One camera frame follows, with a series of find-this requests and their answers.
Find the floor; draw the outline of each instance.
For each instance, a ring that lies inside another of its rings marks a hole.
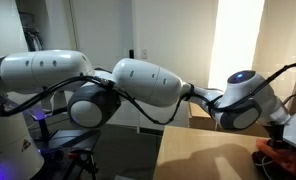
[[[49,130],[78,128],[71,126],[68,120],[62,121],[62,119],[65,117],[47,120],[47,124],[50,125]],[[30,129],[32,135],[40,133],[38,125]],[[114,180],[121,177],[135,180],[152,179],[161,138],[161,136],[138,134],[135,128],[104,125],[94,152],[95,162],[99,168],[97,179]],[[85,172],[82,179],[92,178]]]

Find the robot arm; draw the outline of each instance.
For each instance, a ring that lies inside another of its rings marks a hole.
[[[133,59],[121,60],[111,74],[96,72],[96,75],[113,81],[115,91],[99,90],[91,83],[76,91],[68,105],[68,113],[74,122],[83,127],[105,124],[125,100],[116,93],[121,90],[127,92],[131,99],[157,107],[171,106],[181,99],[196,103],[229,130],[242,130],[257,122],[268,130],[273,143],[284,140],[296,147],[296,131],[293,130],[296,115],[291,117],[288,114],[273,89],[269,85],[263,86],[265,79],[255,71],[233,74],[227,80],[225,92],[196,87],[162,67]],[[89,97],[96,97],[96,100],[92,101]]]
[[[43,92],[45,87],[76,76],[85,76],[85,80],[63,86],[63,90],[76,90],[68,114],[83,127],[105,124],[124,100],[167,107],[185,99],[200,105],[225,129],[242,130],[256,121],[265,127],[282,126],[277,140],[296,147],[296,115],[288,114],[272,88],[263,86],[265,79],[254,71],[232,75],[223,93],[183,82],[172,72],[140,60],[123,59],[112,73],[94,71],[89,60],[75,51],[13,54],[0,65],[0,85],[6,92]],[[85,84],[96,78],[99,83]]]

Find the wire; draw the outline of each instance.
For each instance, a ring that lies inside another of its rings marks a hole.
[[[66,119],[63,119],[63,120],[60,120],[60,121],[57,121],[57,122],[51,123],[51,124],[47,124],[47,126],[52,126],[52,125],[54,125],[54,124],[58,124],[58,123],[61,123],[61,122],[67,121],[67,120],[69,120],[69,119],[70,119],[70,118],[66,118]],[[40,129],[40,127],[36,127],[36,128],[29,129],[29,131],[33,131],[33,130],[37,130],[37,129]]]
[[[293,97],[296,97],[296,94],[293,94],[293,95],[287,97],[287,99],[285,99],[282,103],[283,103],[284,105],[287,104],[288,101],[289,101],[291,98],[293,98]]]
[[[7,116],[11,116],[11,115],[20,113],[20,112],[32,107],[33,105],[35,105],[36,103],[38,103],[39,101],[44,99],[49,94],[55,92],[56,90],[58,90],[59,88],[61,88],[63,86],[66,86],[67,84],[77,82],[77,81],[88,81],[88,82],[95,83],[99,86],[102,86],[100,83],[101,80],[102,79],[99,77],[92,77],[92,76],[79,76],[79,77],[72,77],[72,78],[66,79],[66,80],[61,81],[57,84],[54,84],[53,86],[51,86],[49,88],[45,87],[43,92],[33,96],[32,98],[30,98],[27,101],[25,101],[24,103],[18,105],[14,109],[11,109],[9,111],[5,111],[4,109],[0,108],[0,116],[7,117]]]
[[[255,163],[256,166],[266,166],[268,164],[271,164],[273,163],[274,161],[269,161],[269,162],[266,162],[266,163],[261,163],[261,164],[258,164],[258,163]]]
[[[172,121],[174,121],[174,117],[176,116],[180,103],[181,101],[186,98],[188,95],[183,95],[180,97],[180,99],[177,102],[176,108],[172,114],[172,116],[166,121],[166,122],[160,122],[158,120],[153,119],[152,117],[150,117],[141,107],[140,105],[135,101],[134,98],[132,98],[126,91],[121,91],[121,90],[117,90],[116,91],[118,93],[118,95],[120,95],[121,97],[125,98],[126,100],[128,100],[132,105],[134,105],[138,111],[143,114],[149,121],[153,122],[154,124],[158,124],[158,125],[167,125],[169,123],[171,123]]]
[[[262,158],[262,160],[261,160],[261,164],[264,164],[264,161],[265,161],[266,157],[267,157],[267,156],[265,156],[265,157]],[[266,176],[268,177],[268,179],[269,179],[269,180],[272,180],[271,177],[269,176],[269,174],[267,173],[267,170],[266,170],[265,166],[262,166],[262,168],[263,168],[263,170],[264,170]]]
[[[34,122],[34,123],[32,123],[32,125],[28,126],[27,128],[28,128],[28,129],[32,128],[36,123],[37,123],[37,121]]]
[[[112,74],[111,71],[108,71],[108,70],[106,70],[106,69],[102,69],[102,68],[95,68],[95,70],[97,70],[97,71],[105,71],[105,72],[107,72],[107,73]]]

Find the metal stand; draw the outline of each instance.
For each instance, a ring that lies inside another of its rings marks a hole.
[[[37,141],[45,164],[32,180],[75,180],[83,170],[96,179],[93,150],[99,136],[99,130],[60,130],[49,140]]]
[[[49,138],[50,134],[49,134],[49,130],[48,130],[45,119],[39,120],[38,123],[41,131],[41,138],[42,139]]]

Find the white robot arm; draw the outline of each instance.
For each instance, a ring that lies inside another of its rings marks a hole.
[[[0,62],[0,94],[10,91],[39,94],[13,110],[0,110],[0,128],[12,129],[20,124],[20,129],[24,129],[23,120],[21,123],[12,121],[15,114],[33,106],[54,91],[71,90],[74,93],[67,111],[71,120],[82,127],[102,126],[125,100],[139,109],[135,100],[157,107],[167,107],[186,100],[197,103],[225,129],[241,130],[258,122],[267,127],[273,142],[285,141],[296,148],[296,114],[288,114],[268,85],[275,77],[265,80],[254,71],[238,72],[228,79],[226,91],[221,92],[183,82],[170,71],[140,60],[123,59],[110,73],[94,71],[86,56],[75,51],[13,54]],[[17,146],[21,148],[23,138],[30,138],[27,129],[0,136],[0,151],[8,148],[8,153],[15,156],[12,142],[18,142]],[[28,160],[31,156],[38,156],[36,148],[25,151],[20,149],[18,154],[27,156],[24,159]],[[8,166],[4,166],[4,157],[0,156],[0,171],[9,176],[26,174],[21,177],[27,178],[38,170],[37,165],[31,165],[30,161],[18,159],[9,160]],[[20,167],[19,164],[35,168],[31,172],[14,168]]]
[[[285,141],[296,147],[296,115],[289,115],[268,85],[274,78],[265,80],[255,71],[233,74],[227,80],[224,93],[185,83],[162,67],[133,59],[121,60],[112,73],[96,72],[95,76],[114,82],[115,91],[99,90],[91,83],[76,91],[68,104],[68,113],[83,127],[105,124],[125,99],[132,102],[136,99],[157,107],[171,106],[184,99],[200,105],[225,129],[242,130],[257,122],[268,130],[272,143]],[[120,97],[122,93],[116,91],[127,92],[129,96],[122,96],[124,99],[120,100],[118,95]]]

